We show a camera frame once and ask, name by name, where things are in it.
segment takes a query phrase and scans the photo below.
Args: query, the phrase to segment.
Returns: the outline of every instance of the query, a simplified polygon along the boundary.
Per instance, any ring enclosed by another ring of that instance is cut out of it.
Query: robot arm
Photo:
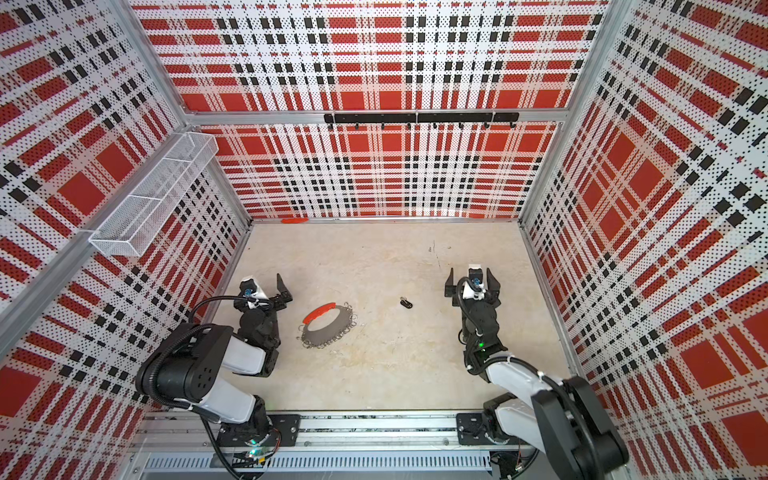
[[[234,300],[243,315],[235,335],[231,326],[181,323],[141,365],[136,390],[161,405],[188,409],[212,422],[238,425],[252,439],[269,434],[264,401],[240,391],[219,375],[224,367],[238,375],[269,376],[277,360],[280,334],[278,310],[293,300],[280,275],[278,294],[267,297],[253,277],[240,283],[239,296],[205,299]]]
[[[501,286],[479,265],[453,286],[453,269],[445,296],[462,309],[459,338],[464,364],[472,375],[506,389],[509,394],[487,402],[483,428],[492,442],[519,437],[546,453],[559,478],[586,480],[629,461],[624,441],[589,383],[578,376],[555,380],[534,366],[505,353],[498,339],[496,307]]]

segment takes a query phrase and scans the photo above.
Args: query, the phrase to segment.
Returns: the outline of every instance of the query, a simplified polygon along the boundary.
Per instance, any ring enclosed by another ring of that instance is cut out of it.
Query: plaid wall panel
[[[0,7],[0,310],[175,121],[92,0]]]
[[[130,0],[191,111],[553,108],[607,0]]]
[[[516,217],[555,123],[205,127],[254,218]]]
[[[214,294],[238,225],[204,172],[141,258],[96,254],[74,274],[0,363],[0,477],[117,473],[151,407],[138,367]]]
[[[529,226],[645,477],[768,476],[767,15],[635,2]]]

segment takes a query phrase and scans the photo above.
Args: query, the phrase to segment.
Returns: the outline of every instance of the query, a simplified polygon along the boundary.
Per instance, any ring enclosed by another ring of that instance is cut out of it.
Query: wire mesh basket
[[[104,255],[140,257],[218,152],[216,138],[186,132],[91,235]]]

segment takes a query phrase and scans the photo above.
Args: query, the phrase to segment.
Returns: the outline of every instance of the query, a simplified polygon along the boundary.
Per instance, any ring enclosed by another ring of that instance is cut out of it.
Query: beige floor
[[[273,295],[280,273],[294,301],[278,313],[283,344],[272,376],[225,375],[270,410],[479,409],[504,390],[466,373],[461,313],[443,296],[451,267],[458,280],[469,263],[490,267],[502,285],[499,338],[510,352],[566,376],[516,223],[257,224],[227,294],[254,275]],[[299,325],[329,302],[352,304],[357,326],[325,349],[303,348]],[[214,322],[237,329],[239,318],[227,302]]]

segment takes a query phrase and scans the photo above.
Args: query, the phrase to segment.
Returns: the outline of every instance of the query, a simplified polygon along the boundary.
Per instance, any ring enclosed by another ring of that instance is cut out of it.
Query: vent grille
[[[212,458],[211,453],[153,453],[146,471],[208,470]],[[273,472],[487,471],[491,463],[487,451],[281,452],[267,461],[266,469]]]
[[[153,453],[147,462],[146,472],[162,470],[179,472],[184,470],[202,470],[210,467],[213,454],[201,453]]]

